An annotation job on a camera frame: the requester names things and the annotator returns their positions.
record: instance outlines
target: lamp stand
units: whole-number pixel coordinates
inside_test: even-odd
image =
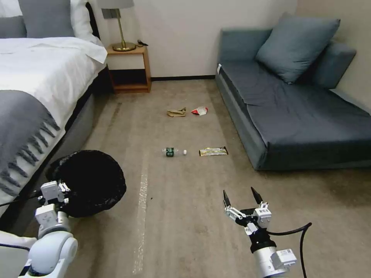
[[[132,42],[126,42],[124,40],[123,28],[121,27],[119,9],[116,9],[116,15],[117,15],[117,22],[119,23],[119,28],[120,28],[121,42],[119,42],[117,44],[113,44],[112,45],[113,50],[114,51],[131,51],[131,50],[134,50],[136,48],[136,45],[133,44]]]

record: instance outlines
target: bottle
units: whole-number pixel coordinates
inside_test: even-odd
[[[175,155],[179,155],[179,150],[176,149],[176,148],[173,148],[173,147],[167,147],[167,148],[165,148],[165,149],[162,150],[162,153],[165,156],[173,157]],[[187,154],[187,150],[184,150],[183,151],[183,154],[186,155]]]

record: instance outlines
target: sofa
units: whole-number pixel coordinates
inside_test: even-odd
[[[270,33],[220,35],[216,84],[254,169],[370,166],[371,116],[330,91],[356,51],[332,41],[288,84],[255,60]]]

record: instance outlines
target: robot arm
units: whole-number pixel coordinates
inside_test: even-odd
[[[41,207],[35,217],[40,224],[38,241],[29,252],[28,261],[19,278],[43,277],[63,278],[73,261],[78,243],[70,233],[68,216],[60,211],[70,192],[65,183],[52,181],[41,186],[38,198]]]
[[[223,191],[225,214],[245,228],[245,233],[252,244],[250,250],[257,262],[258,276],[284,277],[297,259],[291,249],[277,251],[275,242],[270,239],[267,232],[272,217],[268,203],[263,202],[253,188],[252,191],[259,207],[242,211],[231,206],[226,192]]]

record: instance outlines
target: nightstand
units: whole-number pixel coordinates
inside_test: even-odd
[[[115,93],[149,93],[151,91],[151,71],[147,47],[137,47],[132,51],[114,51],[106,48],[107,63]]]

